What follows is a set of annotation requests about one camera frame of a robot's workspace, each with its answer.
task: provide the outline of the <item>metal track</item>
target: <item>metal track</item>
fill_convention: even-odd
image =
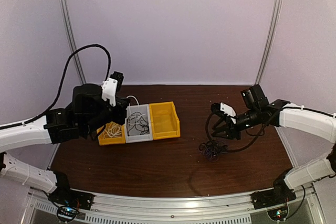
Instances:
[[[80,210],[78,221],[90,224],[248,224],[255,210],[248,193],[191,198],[140,198],[94,194],[91,210]],[[303,191],[296,191],[301,202]],[[22,224],[33,223],[35,210],[54,215],[56,208],[46,196],[30,189]],[[324,224],[324,217],[312,185],[306,186],[306,199],[315,224]]]
[[[266,40],[266,45],[264,48],[264,54],[261,60],[261,64],[259,67],[259,71],[258,71],[258,75],[257,75],[257,79],[255,84],[260,84],[260,81],[262,79],[262,76],[265,72],[265,67],[266,67],[266,63],[272,48],[272,43],[274,40],[274,36],[275,36],[275,30],[276,30],[276,26],[278,24],[278,20],[279,20],[279,15],[280,15],[280,11],[281,11],[281,6],[282,6],[282,0],[275,0],[274,1],[274,6],[273,6],[273,14],[272,14],[272,19],[271,19],[271,23],[269,26],[269,31],[268,31],[268,36],[267,36],[267,40]]]
[[[77,47],[76,47],[76,43],[75,43],[74,34],[72,32],[67,0],[60,0],[60,4],[61,4],[63,21],[64,21],[64,26],[65,26],[70,50],[71,50],[71,52],[74,52],[74,51],[76,51]],[[82,68],[82,65],[80,63],[79,57],[76,54],[73,58],[74,58],[73,60],[75,62],[76,71],[77,71],[77,74],[78,74],[78,77],[79,77],[79,81],[80,81],[81,84],[85,84],[86,80],[85,80],[83,68]]]

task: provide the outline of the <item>storage bin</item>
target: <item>storage bin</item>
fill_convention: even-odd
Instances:
[[[128,106],[127,118],[125,123],[126,143],[135,143],[150,140],[153,140],[153,135],[149,105],[144,104]]]
[[[153,139],[180,137],[180,121],[174,102],[149,104]]]
[[[98,136],[99,145],[108,145],[108,144],[124,144],[125,141],[125,130],[124,125],[120,127],[121,135],[117,137],[110,137],[108,134],[108,130],[114,126],[120,126],[116,123],[108,123],[106,124],[105,130]]]

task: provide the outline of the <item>yellow plastic bin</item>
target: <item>yellow plastic bin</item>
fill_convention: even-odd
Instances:
[[[117,131],[113,131],[112,130],[113,127],[120,127],[120,129]],[[124,126],[120,126],[113,122],[106,124],[105,130],[98,136],[98,141],[99,141],[99,145],[126,143]]]
[[[151,103],[149,108],[154,140],[181,136],[174,102]]]

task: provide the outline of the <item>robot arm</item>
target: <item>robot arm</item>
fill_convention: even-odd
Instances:
[[[240,115],[236,115],[233,108],[226,104],[212,105],[212,113],[219,116],[218,122],[213,126],[212,137],[239,140],[242,130],[258,124],[264,125],[263,127],[270,124],[301,130],[336,143],[336,113],[327,114],[306,109],[284,100],[269,103],[259,85],[244,90],[241,94],[249,110]],[[335,150],[336,145],[331,153],[325,153],[307,164],[285,171],[275,180],[272,191],[254,193],[252,198],[255,208],[283,202],[284,198],[295,199],[293,189],[335,175]]]
[[[49,197],[59,204],[76,206],[78,200],[80,208],[89,209],[92,195],[71,190],[65,174],[30,166],[5,151],[87,138],[112,121],[124,124],[130,100],[116,95],[122,81],[123,74],[114,72],[102,86],[84,84],[75,87],[72,102],[66,108],[49,110],[31,123],[22,121],[15,127],[0,126],[0,177],[50,193]]]

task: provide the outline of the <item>white bracket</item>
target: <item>white bracket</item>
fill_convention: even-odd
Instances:
[[[224,102],[220,103],[221,111],[223,111],[225,114],[235,117],[236,116],[236,111],[229,105],[225,104]]]
[[[112,78],[107,78],[106,81],[103,82],[101,88],[103,89],[103,93],[101,98],[104,101],[109,100],[109,103],[112,107],[116,105],[116,92],[117,92],[118,81]]]

